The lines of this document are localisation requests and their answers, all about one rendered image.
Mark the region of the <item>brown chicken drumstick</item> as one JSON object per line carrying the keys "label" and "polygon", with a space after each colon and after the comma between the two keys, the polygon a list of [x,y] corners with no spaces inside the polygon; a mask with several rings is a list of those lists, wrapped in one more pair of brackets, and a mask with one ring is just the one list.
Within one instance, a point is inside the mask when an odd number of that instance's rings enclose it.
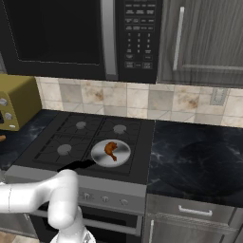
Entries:
{"label": "brown chicken drumstick", "polygon": [[118,145],[111,141],[104,147],[104,152],[110,156],[114,161],[117,160],[117,157],[113,155],[113,151],[118,148]]}

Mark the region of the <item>black gas hob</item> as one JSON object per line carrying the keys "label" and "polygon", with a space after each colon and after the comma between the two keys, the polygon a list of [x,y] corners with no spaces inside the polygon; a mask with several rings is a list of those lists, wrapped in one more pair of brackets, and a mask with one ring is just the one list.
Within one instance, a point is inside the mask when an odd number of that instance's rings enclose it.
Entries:
{"label": "black gas hob", "polygon": [[[54,172],[72,164],[82,176],[144,184],[154,126],[151,120],[60,112],[15,164]],[[129,145],[128,161],[115,168],[95,164],[91,149],[102,140]]]}

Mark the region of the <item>silver stove control panel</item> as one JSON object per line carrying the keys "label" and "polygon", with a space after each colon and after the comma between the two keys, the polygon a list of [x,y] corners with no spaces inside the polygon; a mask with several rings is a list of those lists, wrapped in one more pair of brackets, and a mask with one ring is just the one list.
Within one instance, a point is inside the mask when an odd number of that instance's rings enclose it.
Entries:
{"label": "silver stove control panel", "polygon": [[[30,183],[52,178],[57,172],[11,166],[6,172],[8,183]],[[115,212],[143,215],[145,211],[146,186],[105,178],[78,176],[79,204],[85,207],[111,210]],[[83,200],[82,193],[92,195],[91,200]],[[102,196],[108,196],[109,201],[103,202]],[[121,199],[127,199],[128,205],[123,206]]]}

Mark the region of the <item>black microwave oven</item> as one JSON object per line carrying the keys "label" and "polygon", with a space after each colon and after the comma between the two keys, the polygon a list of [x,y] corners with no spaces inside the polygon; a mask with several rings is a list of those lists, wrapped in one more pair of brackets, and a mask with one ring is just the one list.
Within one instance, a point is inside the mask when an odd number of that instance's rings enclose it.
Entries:
{"label": "black microwave oven", "polygon": [[153,84],[157,79],[162,0],[115,0],[116,81]]}

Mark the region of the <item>yellow toaster oven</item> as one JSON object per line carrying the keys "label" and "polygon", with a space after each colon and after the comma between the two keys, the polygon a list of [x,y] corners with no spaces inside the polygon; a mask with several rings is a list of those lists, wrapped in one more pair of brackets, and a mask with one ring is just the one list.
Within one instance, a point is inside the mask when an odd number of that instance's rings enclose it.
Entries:
{"label": "yellow toaster oven", "polygon": [[[19,131],[42,109],[34,77],[0,74],[1,98],[6,99],[8,105],[0,104],[0,130]],[[5,119],[7,112],[12,115],[10,121]]]}

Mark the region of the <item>black microwave door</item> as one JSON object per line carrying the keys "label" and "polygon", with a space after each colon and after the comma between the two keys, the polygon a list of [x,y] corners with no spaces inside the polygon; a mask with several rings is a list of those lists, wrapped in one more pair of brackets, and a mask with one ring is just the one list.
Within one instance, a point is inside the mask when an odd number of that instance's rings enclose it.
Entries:
{"label": "black microwave door", "polygon": [[9,74],[109,81],[101,0],[0,0],[0,52]]}

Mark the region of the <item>black oven door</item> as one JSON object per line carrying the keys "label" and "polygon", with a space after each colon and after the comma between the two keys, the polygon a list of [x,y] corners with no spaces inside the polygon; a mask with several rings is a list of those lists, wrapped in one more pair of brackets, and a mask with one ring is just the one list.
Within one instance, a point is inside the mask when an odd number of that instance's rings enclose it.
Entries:
{"label": "black oven door", "polygon": [[[45,203],[38,210],[47,210],[48,204]],[[95,228],[86,227],[95,237],[97,243],[141,243],[142,236],[140,231],[140,236],[135,236],[132,234],[121,234],[116,232],[111,232],[107,230],[100,230]],[[41,243],[49,243],[51,239],[58,233],[50,233],[47,230],[41,228],[36,231],[36,234]]]}

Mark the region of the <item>grey base cupboard door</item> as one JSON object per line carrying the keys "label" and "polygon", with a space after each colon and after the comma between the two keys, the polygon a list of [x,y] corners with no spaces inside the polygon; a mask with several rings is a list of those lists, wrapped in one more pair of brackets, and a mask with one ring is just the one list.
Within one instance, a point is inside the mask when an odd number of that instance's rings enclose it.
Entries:
{"label": "grey base cupboard door", "polygon": [[243,243],[243,228],[174,215],[147,214],[143,243],[148,243],[150,222],[154,219],[152,243]]}

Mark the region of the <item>grey drawer front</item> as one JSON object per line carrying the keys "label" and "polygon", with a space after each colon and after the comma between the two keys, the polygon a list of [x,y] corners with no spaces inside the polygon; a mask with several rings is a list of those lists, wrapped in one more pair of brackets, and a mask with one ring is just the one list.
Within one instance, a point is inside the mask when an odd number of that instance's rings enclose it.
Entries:
{"label": "grey drawer front", "polygon": [[[183,208],[208,212],[213,211],[213,216],[192,215],[182,213],[178,210],[178,205]],[[227,224],[230,227],[237,228],[243,224],[243,209],[224,206],[194,200],[175,198],[169,196],[147,195],[146,212],[153,215],[174,215],[187,217],[191,219],[201,219],[216,223]]]}

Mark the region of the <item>grey base cupboard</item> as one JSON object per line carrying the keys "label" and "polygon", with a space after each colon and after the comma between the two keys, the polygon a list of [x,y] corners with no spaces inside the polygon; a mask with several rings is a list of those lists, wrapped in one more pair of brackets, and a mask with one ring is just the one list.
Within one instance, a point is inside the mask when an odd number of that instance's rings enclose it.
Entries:
{"label": "grey base cupboard", "polygon": [[26,214],[0,214],[0,231],[37,238],[31,220]]}

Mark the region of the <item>grey wall socket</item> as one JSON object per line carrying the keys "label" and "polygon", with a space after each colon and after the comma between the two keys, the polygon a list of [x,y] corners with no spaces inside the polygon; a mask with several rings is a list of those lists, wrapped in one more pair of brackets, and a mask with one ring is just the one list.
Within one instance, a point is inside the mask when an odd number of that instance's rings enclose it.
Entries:
{"label": "grey wall socket", "polygon": [[223,105],[225,103],[227,93],[227,88],[214,87],[210,105]]}

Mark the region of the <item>grey wooden wall cupboard door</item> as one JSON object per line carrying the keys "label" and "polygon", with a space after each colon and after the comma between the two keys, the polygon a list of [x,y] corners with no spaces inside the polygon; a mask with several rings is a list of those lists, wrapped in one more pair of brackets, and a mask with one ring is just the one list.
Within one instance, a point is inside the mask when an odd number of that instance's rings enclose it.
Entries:
{"label": "grey wooden wall cupboard door", "polygon": [[[174,71],[180,7],[185,12]],[[158,82],[243,88],[243,0],[163,0]]]}

